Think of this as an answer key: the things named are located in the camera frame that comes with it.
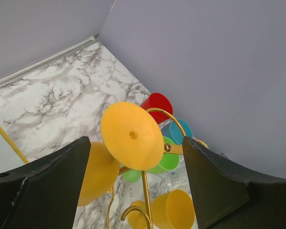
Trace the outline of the teal wine glass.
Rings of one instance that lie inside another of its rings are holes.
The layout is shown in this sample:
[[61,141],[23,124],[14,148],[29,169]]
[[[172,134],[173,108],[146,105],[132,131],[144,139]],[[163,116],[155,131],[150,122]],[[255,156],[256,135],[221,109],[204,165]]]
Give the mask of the teal wine glass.
[[[194,135],[188,123],[181,118],[177,118],[177,121],[182,126],[185,135],[193,138]],[[171,121],[166,125],[164,125],[163,128],[161,129],[161,132],[163,136],[171,139],[176,145],[182,145],[184,136],[180,128],[174,121]]]

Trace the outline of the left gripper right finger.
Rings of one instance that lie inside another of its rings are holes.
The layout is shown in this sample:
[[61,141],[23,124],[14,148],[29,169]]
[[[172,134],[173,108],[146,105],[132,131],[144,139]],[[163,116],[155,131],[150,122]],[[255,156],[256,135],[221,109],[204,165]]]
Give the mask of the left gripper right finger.
[[183,154],[200,229],[286,229],[286,179],[266,175],[185,137]]

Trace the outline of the red wine glass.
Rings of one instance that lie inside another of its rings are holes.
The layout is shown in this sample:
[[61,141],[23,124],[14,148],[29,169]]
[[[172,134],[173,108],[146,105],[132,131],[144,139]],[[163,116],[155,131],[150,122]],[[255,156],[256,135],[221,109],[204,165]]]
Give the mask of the red wine glass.
[[[147,110],[149,108],[160,108],[167,111],[171,115],[174,112],[173,106],[170,101],[163,94],[160,93],[150,94],[150,96],[141,103],[140,107],[144,110]],[[149,114],[154,118],[157,124],[161,124],[169,118],[161,112],[150,112]]]

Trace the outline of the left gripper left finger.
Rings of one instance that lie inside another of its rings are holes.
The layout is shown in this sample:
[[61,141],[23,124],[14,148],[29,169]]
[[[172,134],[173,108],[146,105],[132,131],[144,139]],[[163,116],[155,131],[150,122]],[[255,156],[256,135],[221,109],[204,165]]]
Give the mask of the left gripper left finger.
[[0,229],[71,229],[91,143],[87,136],[0,173]]

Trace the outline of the orange wine glass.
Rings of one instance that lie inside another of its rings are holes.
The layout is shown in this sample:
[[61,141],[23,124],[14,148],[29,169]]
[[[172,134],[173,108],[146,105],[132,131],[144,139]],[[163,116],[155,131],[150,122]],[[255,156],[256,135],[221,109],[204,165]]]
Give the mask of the orange wine glass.
[[78,206],[105,194],[119,175],[120,165],[146,171],[161,161],[164,141],[156,121],[130,102],[110,105],[102,115],[102,142],[91,142]]
[[[190,229],[195,221],[191,197],[177,189],[157,196],[151,203],[152,223],[159,229]],[[133,229],[149,229],[145,202],[133,202],[122,214]]]

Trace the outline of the green wine glass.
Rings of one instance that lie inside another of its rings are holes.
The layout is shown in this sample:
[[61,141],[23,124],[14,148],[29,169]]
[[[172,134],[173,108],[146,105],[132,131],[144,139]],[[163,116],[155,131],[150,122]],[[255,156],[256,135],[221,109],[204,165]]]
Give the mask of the green wine glass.
[[[147,173],[150,174],[161,174],[169,171],[175,170],[180,162],[179,155],[175,154],[164,154],[161,161],[157,166],[152,169],[147,170]],[[138,170],[129,170],[126,173],[122,174],[122,177],[131,183],[137,182],[141,178],[141,171]]]

